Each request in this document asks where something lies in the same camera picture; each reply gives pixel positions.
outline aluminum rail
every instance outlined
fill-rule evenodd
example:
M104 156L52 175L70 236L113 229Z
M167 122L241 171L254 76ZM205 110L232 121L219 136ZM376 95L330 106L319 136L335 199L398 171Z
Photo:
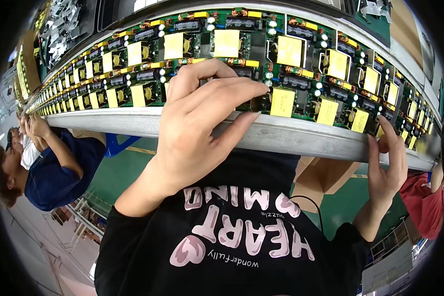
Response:
M263 4L263 3L259 4L255 2L218 2L216 4L210 4L210 5L193 6L190 8L190 10L212 10L212 9L224 9L224 8L232 9L233 7L245 7L247 9L266 10L266 11L278 12L281 14L295 15L303 19L312 20L319 24L325 25L326 27L331 27L339 31L342 31L345 34L352 37L353 39L357 40L358 42L365 44L367 47L378 52L379 55L384 57L388 62L392 63L403 74L403 76L405 76L413 84L416 90L423 96L423 98L426 100L428 105L433 110L434 116L437 119L435 126L442 128L442 120L441 120L442 116L439 114L438 96L435 95L431 84L426 78L426 75L418 66L413 57L411 57L411 55L406 51L406 49L402 47L394 38L391 38L391 45L390 48L388 48L380 41L378 41L376 38L368 34L365 30L350 23L345 19L334 18L328 15L323 15L321 13L295 9L291 7L284 7L275 4ZM187 9L173 10L170 12L164 11L164 13L161 14L151 15L151 18L159 19L166 15L173 15L186 11ZM125 30L128 27L135 26L140 21L147 19L146 17L147 16L143 16L137 22L130 22L127 25L125 25L125 27L121 27L115 30L115 32L119 32ZM89 47L95 44L96 42L100 41L101 39L111 36L112 33L113 31L112 32L109 31L104 36L100 35L99 39L95 39L92 42L89 42ZM69 63L70 61L75 59L77 56L79 56L79 54L80 53L76 54L72 58L69 58L69 60L66 63ZM49 73L46 76L45 80L43 81L43 84L46 83L48 80L50 80L51 77L55 75L59 70L60 69L54 69L53 71L51 71L51 73Z
M44 118L54 127L157 138L162 109L163 107L129 107L82 110ZM232 112L214 129L213 135L218 136L239 113ZM367 135L364 133L264 114L255 120L237 147L368 162ZM421 160L410 149L407 149L406 157L411 169L432 170L436 164ZM381 154L380 162L388 164L388 154Z

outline circuit board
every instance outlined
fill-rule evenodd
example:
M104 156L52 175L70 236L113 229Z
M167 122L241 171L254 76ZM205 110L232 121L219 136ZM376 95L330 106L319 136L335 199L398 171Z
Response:
M30 113L162 106L181 67L212 58L270 87L238 111L377 137L381 114L410 149L433 129L425 100L373 49L308 19L245 8L181 13L115 32L42 86Z

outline black t-shirt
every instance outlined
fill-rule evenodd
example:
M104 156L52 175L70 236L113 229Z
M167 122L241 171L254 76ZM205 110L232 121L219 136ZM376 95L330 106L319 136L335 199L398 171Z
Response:
M355 295L367 241L349 223L328 241L287 197L294 175L276 157L231 153L145 217L112 208L97 294Z

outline blue shirt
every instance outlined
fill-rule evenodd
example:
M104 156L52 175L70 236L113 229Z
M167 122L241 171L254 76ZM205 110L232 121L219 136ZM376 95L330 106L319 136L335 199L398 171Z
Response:
M106 151L105 145L95 138L77 139L67 129L53 130L60 132L60 139L74 154L84 174L79 179L73 170L61 167L51 148L43 150L42 157L31 166L24 188L24 195L42 211L51 211L79 198L89 187Z

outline wire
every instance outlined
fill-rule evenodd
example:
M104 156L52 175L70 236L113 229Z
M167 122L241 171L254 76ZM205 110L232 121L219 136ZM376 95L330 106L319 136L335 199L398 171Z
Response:
M317 204L312 199L305 197L304 195L295 195L295 196L292 196L291 198L306 198L306 199L310 200L316 206L317 213L319 214L320 230L322 231L322 234L324 234L324 226L322 225L322 217L320 215L320 209L317 206Z

